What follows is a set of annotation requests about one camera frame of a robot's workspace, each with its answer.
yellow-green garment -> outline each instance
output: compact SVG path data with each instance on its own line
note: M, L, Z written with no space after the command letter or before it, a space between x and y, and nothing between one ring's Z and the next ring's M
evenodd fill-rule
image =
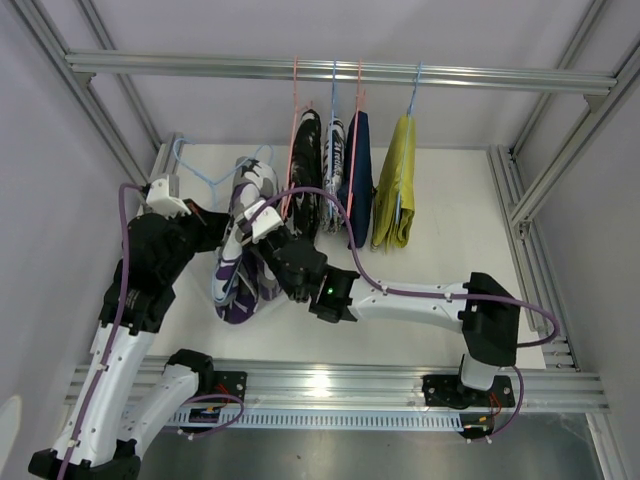
M390 245L402 248L409 243L409 232L415 212L413 199L415 160L416 123L413 117L404 115L396 123L380 174L373 211L373 238L371 239L373 248L378 248L384 243L385 250L388 250ZM396 224L398 191L400 191L400 215Z

black and white garment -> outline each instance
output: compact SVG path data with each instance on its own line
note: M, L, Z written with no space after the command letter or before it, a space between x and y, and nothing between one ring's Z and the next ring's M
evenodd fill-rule
M293 142L289 179L292 187L322 188L321 135L320 116L315 110L305 111ZM307 237L311 242L315 240L320 226L320 203L317 195L306 193L291 199L288 215L293 219L297 236Z
M334 118L333 124L327 125L327 138L324 142L324 154L322 156L324 190L334 196L338 194L344 176L344 137L342 121ZM328 198L322 198L321 201L322 229L327 233L339 232L342 226L342 218L338 208Z

garment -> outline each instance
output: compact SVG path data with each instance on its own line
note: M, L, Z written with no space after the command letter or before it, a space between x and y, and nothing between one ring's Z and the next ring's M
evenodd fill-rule
M231 219L211 287L216 312L225 322L233 324L248 320L256 312L259 298L272 300L280 293L278 282L265 262L242 248L243 232L235 223L235 218L258 200L278 193L278 177L266 163L241 157L236 165L242 162L245 163L233 179Z
M335 196L342 186L344 175L344 126L338 118L333 119L333 124L327 125L327 136L323 152L322 175L324 177L324 190ZM322 229L328 233L337 233L340 231L341 226L342 217L338 212L338 208L329 199L323 198Z
M292 187L322 188L322 125L315 110L302 114L300 127L293 142L290 185ZM287 214L293 219L297 236L313 241L320 226L320 204L317 195L302 193L295 195Z
M384 243L403 248L409 242L409 232L415 213L413 172L416 158L416 123L403 115L396 123L391 145L380 173L380 183L373 210L371 246ZM397 199L400 194L400 208Z
M345 151L344 182L338 190L340 202L347 208L349 197L349 180L353 159L353 130L355 115L349 125L347 146ZM355 170L353 172L353 200L351 205L351 228L356 241L356 248L362 248L367 240L369 222L371 221L371 203L373 201L373 178L371 177L371 143L369 140L369 116L358 112L358 138L356 143Z

floor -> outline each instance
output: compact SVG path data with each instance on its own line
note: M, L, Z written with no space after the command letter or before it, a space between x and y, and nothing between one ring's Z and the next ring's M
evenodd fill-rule
M182 158L211 178L220 178L252 146L185 145ZM265 160L263 152L259 158ZM372 149L377 179L386 149ZM276 147L273 166L286 169L286 147ZM205 208L209 187L180 167L180 196ZM402 250L360 251L365 268L388 281L440 284L467 281L472 271L486 272L514 296L520 296L495 187L485 152L418 149L414 176L416 216L409 245ZM226 210L231 181L219 187L217 210ZM329 262L353 268L342 235L322 234L316 246ZM200 254L175 284L177 298L167 313L152 355L191 348L215 358L265 361L330 362L369 365L457 366L466 351L461 335L394 319L338 325L308 314L306 305L277 299L242 325L217 318L210 301L213 254ZM537 338L521 315L520 341ZM521 349L518 366L544 368L541 349Z
M456 434L227 430L161 434L139 480L600 480L584 416L521 416L492 445Z

gray floor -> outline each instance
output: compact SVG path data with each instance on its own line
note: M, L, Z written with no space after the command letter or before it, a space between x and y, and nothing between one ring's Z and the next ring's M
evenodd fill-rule
M140 480L602 479L583 416L522 416L493 445L457 434L227 430L156 438Z

